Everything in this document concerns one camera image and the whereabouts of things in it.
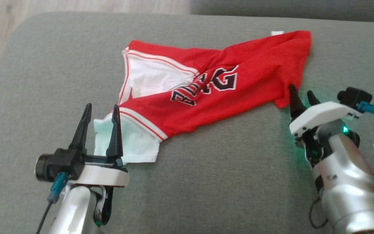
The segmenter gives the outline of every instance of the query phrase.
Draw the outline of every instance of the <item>black lettering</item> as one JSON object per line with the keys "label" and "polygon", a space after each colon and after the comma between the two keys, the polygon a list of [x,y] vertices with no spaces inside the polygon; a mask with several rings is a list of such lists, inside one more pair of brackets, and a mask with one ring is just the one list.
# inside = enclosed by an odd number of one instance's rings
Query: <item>black lettering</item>
{"label": "black lettering", "polygon": [[224,69],[224,68],[219,68],[219,69],[217,69],[216,71],[214,71],[213,76],[212,76],[212,81],[213,81],[214,78],[220,76],[220,75],[223,74],[223,72],[225,72],[225,71],[227,71],[227,70]]}
{"label": "black lettering", "polygon": [[200,86],[198,84],[194,84],[194,83],[191,84],[191,86],[192,86],[191,88],[194,89],[194,94],[193,95],[196,96],[197,92],[200,89]]}
{"label": "black lettering", "polygon": [[219,91],[224,91],[228,89],[236,89],[236,77],[237,73],[229,74],[220,77],[214,77],[212,83],[214,87]]}
{"label": "black lettering", "polygon": [[191,95],[194,95],[194,90],[192,90],[189,86],[181,86],[179,89],[184,89],[187,92],[191,93]]}
{"label": "black lettering", "polygon": [[200,81],[203,84],[206,80],[206,77],[207,77],[207,73],[204,73],[204,74],[200,75],[199,78],[197,78],[197,80]]}
{"label": "black lettering", "polygon": [[190,98],[186,97],[184,94],[182,94],[181,92],[178,92],[177,90],[172,91],[171,101],[182,102],[190,106],[196,105],[196,102],[194,100],[191,100]]}
{"label": "black lettering", "polygon": [[211,94],[212,93],[212,90],[210,89],[209,84],[206,84],[205,86],[203,86],[202,93],[204,93],[204,94]]}

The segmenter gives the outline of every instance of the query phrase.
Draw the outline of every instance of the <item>basketball jersey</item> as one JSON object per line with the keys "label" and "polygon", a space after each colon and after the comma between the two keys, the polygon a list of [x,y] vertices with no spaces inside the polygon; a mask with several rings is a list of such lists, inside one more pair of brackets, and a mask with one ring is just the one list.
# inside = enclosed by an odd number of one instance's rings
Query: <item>basketball jersey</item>
{"label": "basketball jersey", "polygon": [[[273,101],[299,87],[311,35],[295,31],[217,49],[182,49],[132,41],[123,50],[119,95],[123,163],[153,163],[166,138]],[[95,120],[95,155],[105,155],[111,113]]]}

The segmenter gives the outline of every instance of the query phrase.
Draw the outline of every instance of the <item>black cable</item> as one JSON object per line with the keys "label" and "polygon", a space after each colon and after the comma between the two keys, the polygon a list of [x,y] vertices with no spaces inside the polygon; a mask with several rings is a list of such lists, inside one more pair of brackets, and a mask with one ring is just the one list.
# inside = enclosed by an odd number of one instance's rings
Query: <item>black cable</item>
{"label": "black cable", "polygon": [[49,213],[50,207],[52,207],[53,201],[49,201],[49,204],[47,205],[46,211],[43,214],[43,218],[41,218],[40,225],[38,226],[36,234],[39,234],[41,231],[41,228],[43,227],[44,220],[46,219],[47,214]]}
{"label": "black cable", "polygon": [[315,228],[315,229],[320,229],[320,228],[324,227],[324,226],[327,224],[327,222],[328,222],[328,219],[325,219],[324,223],[322,223],[322,224],[319,225],[319,226],[316,226],[316,225],[314,224],[313,220],[311,219],[311,214],[313,213],[313,208],[314,208],[315,204],[318,203],[319,201],[321,201],[321,199],[320,199],[320,198],[317,198],[317,200],[315,200],[315,201],[313,202],[313,204],[312,204],[311,207],[310,207],[310,212],[308,213],[308,219],[310,220],[310,224],[311,224],[311,226],[313,226],[313,228]]}

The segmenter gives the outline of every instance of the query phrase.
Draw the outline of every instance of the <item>gray cushion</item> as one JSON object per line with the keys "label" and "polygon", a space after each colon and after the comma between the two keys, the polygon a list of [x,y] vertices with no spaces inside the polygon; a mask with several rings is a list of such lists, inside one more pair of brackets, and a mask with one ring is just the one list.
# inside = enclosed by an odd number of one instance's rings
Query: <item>gray cushion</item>
{"label": "gray cushion", "polygon": [[[281,30],[313,35],[301,92],[336,101],[340,90],[355,86],[374,95],[374,23],[98,13],[49,13],[22,23],[0,62],[0,232],[36,231],[51,185],[35,179],[35,160],[68,146],[86,103],[93,118],[108,113],[123,82],[120,51],[131,40],[222,49]],[[156,163],[128,166],[131,182],[115,189],[103,229],[313,233],[307,215],[318,195],[289,121],[288,108],[269,103],[165,140]],[[349,127],[374,169],[374,117]],[[87,140],[93,152],[92,125]],[[323,219],[317,207],[314,221]]]}
{"label": "gray cushion", "polygon": [[190,5],[195,15],[374,22],[374,0],[191,0]]}

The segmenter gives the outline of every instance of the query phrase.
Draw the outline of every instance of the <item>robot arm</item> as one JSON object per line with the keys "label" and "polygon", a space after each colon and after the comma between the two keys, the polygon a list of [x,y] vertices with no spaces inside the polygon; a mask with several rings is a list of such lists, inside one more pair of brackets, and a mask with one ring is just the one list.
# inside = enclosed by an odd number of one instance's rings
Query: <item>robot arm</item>
{"label": "robot arm", "polygon": [[57,149],[54,154],[41,155],[35,166],[36,178],[53,182],[47,198],[49,206],[44,213],[37,233],[52,203],[58,201],[66,187],[61,208],[49,233],[97,233],[109,221],[114,188],[129,184],[128,171],[122,167],[122,137],[119,107],[113,108],[113,129],[106,156],[88,155],[85,142],[92,105],[86,105],[72,143],[68,149]]}
{"label": "robot arm", "polygon": [[290,86],[290,131],[304,145],[307,160],[321,198],[322,208],[334,233],[374,233],[374,173],[358,150],[359,136],[348,130],[342,118],[361,116],[356,109],[371,95],[348,88],[340,104],[320,104],[312,92],[310,108],[302,105],[295,86]]}

